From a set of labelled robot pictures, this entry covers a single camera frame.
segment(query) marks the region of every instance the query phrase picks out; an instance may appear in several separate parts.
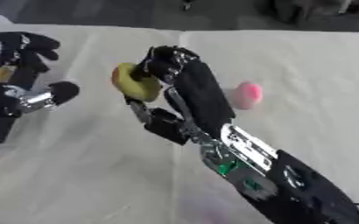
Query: white table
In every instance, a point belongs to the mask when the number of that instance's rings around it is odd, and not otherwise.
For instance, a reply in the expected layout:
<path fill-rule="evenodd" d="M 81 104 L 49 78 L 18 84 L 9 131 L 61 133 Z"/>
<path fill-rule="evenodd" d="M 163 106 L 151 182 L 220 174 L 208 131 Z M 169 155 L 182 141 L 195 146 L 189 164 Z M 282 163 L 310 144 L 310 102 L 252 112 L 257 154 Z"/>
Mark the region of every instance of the white table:
<path fill-rule="evenodd" d="M 213 68 L 224 89 L 264 87 L 236 124 L 291 152 L 359 202 L 359 33 L 179 32 L 12 25 L 62 43 L 37 88 L 62 79 L 81 94 L 23 117 L 0 146 L 0 224 L 269 223 L 200 160 L 143 130 L 109 81 L 150 46 L 181 45 Z"/>

